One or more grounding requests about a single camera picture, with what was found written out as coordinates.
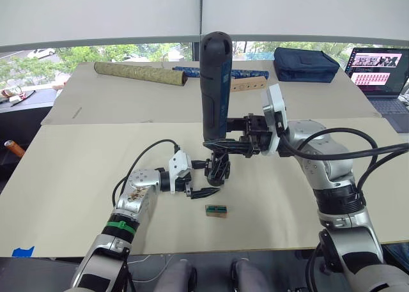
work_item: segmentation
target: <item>wooden block with holes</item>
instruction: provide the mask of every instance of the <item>wooden block with holes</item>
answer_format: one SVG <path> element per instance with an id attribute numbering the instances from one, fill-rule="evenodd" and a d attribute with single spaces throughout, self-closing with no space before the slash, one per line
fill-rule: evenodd
<path id="1" fill-rule="evenodd" d="M 264 89 L 267 79 L 264 76 L 231 79 L 230 92 L 248 91 L 250 89 Z"/>

